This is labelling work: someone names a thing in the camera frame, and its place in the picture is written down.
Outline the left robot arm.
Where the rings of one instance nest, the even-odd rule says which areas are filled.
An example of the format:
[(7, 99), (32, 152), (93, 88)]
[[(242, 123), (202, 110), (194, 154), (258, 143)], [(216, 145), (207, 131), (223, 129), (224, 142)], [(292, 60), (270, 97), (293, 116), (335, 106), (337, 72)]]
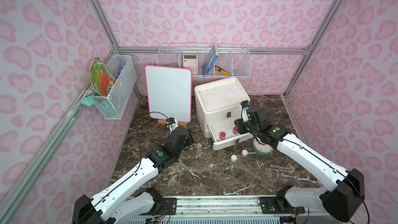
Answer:
[(148, 189), (130, 198), (142, 185), (178, 162), (183, 151), (193, 144), (189, 130), (176, 127), (165, 142), (152, 148), (140, 162), (115, 183), (89, 198), (81, 196), (74, 204), (74, 224), (122, 224), (129, 218), (160, 207), (162, 196)]

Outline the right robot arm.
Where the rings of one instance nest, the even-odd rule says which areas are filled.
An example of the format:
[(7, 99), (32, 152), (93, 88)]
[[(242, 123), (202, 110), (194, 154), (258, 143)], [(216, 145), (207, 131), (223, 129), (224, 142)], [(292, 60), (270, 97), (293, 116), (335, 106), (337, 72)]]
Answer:
[(322, 187), (304, 189), (286, 186), (279, 191), (281, 204), (326, 211), (342, 223), (348, 223), (361, 205), (365, 205), (364, 175), (347, 170), (303, 143), (281, 124), (271, 124), (264, 109), (241, 102), (240, 117), (234, 121), (239, 134), (250, 133), (261, 145), (285, 154), (309, 171)]

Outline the white paint can right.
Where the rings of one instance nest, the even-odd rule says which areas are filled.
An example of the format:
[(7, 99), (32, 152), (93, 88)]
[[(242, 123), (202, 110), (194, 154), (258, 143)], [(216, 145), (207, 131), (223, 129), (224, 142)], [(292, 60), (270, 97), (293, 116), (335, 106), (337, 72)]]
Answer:
[(246, 149), (243, 149), (241, 154), (243, 157), (246, 157), (246, 156), (248, 156), (248, 151)]

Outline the white paint can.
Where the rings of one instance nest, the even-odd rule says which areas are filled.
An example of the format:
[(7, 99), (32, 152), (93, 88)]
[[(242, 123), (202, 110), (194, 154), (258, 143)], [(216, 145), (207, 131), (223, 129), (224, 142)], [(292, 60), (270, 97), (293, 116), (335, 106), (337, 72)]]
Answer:
[(246, 156), (248, 156), (248, 151), (246, 149), (243, 149), (241, 154), (243, 157), (246, 157)]
[(233, 163), (237, 162), (237, 156), (236, 155), (232, 155), (231, 156), (231, 162), (233, 162)]

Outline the white three-drawer cabinet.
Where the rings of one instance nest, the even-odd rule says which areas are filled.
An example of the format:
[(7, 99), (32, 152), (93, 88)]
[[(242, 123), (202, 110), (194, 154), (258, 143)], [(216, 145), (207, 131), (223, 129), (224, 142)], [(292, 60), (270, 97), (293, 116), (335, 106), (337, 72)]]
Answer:
[(194, 92), (197, 118), (206, 138), (211, 138), (208, 125), (218, 123), (205, 123), (204, 114), (206, 112), (233, 106), (241, 107), (241, 102), (250, 101), (249, 95), (236, 77), (198, 85)]

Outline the white paint can left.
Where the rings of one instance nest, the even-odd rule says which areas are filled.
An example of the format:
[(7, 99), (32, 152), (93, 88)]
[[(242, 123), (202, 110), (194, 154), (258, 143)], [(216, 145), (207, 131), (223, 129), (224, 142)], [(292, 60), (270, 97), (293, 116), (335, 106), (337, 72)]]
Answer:
[(232, 155), (231, 156), (231, 162), (233, 162), (233, 163), (237, 162), (237, 156), (236, 155)]

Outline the green round alarm clock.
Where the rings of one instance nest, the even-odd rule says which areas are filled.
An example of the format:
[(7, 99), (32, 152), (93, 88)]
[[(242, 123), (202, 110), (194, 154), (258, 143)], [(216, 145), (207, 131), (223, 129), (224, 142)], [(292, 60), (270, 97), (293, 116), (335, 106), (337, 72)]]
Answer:
[(269, 157), (273, 154), (274, 148), (269, 145), (260, 144), (256, 139), (252, 140), (252, 148), (257, 155)]

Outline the pink-framed whiteboard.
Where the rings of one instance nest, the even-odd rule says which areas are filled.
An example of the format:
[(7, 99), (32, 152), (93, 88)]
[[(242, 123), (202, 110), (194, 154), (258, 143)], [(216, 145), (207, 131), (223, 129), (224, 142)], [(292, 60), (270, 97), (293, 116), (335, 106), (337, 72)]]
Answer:
[(149, 116), (169, 117), (189, 123), (192, 111), (192, 72), (186, 68), (147, 65), (145, 67)]

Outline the yellow black utility knife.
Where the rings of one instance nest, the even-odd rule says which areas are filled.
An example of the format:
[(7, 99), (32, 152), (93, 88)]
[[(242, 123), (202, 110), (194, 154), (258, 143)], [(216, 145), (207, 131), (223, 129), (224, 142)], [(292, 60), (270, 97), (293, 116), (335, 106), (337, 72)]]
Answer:
[(222, 68), (220, 68), (218, 66), (215, 66), (215, 70), (220, 72), (221, 74), (223, 74), (225, 76), (230, 76), (230, 74), (227, 71), (223, 70)]

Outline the blue book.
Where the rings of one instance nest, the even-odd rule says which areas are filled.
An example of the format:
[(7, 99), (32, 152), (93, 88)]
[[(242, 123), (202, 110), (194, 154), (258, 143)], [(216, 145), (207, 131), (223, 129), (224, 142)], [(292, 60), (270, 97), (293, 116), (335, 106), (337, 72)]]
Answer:
[(202, 65), (202, 75), (207, 76), (219, 57), (218, 45), (214, 44)]

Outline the white calculator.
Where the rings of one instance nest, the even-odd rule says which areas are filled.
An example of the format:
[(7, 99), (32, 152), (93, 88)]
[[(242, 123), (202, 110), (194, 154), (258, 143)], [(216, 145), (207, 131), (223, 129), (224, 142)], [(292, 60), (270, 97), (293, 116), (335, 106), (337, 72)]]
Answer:
[(193, 75), (197, 75), (198, 56), (194, 54), (183, 54), (183, 68), (189, 69)]

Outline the green red snack bag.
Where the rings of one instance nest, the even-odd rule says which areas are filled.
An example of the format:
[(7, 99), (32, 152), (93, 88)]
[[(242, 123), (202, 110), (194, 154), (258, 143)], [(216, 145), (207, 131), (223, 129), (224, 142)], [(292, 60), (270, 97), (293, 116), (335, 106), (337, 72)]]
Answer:
[(99, 58), (95, 58), (91, 62), (90, 82), (94, 91), (99, 96), (107, 97), (116, 79), (108, 71), (105, 64)]

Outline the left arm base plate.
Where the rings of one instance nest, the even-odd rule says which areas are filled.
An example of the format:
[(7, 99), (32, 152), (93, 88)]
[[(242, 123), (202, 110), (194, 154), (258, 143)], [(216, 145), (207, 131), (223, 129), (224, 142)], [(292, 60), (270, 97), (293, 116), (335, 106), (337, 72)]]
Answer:
[(146, 213), (140, 214), (140, 216), (157, 216), (166, 214), (175, 215), (177, 208), (177, 198), (166, 197), (163, 198), (159, 203), (156, 203), (154, 207)]

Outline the white mesh wall basket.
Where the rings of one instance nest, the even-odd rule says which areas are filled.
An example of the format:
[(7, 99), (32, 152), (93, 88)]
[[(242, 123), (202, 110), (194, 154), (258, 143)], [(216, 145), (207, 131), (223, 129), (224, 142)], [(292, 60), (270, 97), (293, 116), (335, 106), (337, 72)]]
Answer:
[(131, 56), (113, 55), (105, 66), (116, 82), (107, 97), (94, 91), (95, 107), (105, 119), (121, 119), (137, 80), (134, 62)]

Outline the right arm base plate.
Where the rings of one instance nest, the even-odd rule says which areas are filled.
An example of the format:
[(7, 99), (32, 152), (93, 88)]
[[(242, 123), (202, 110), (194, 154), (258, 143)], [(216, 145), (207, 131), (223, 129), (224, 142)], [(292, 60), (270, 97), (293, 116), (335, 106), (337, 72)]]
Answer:
[(299, 215), (306, 213), (303, 207), (292, 207), (284, 198), (282, 197), (259, 197), (257, 199), (257, 204), (260, 205), (263, 214), (292, 214)]

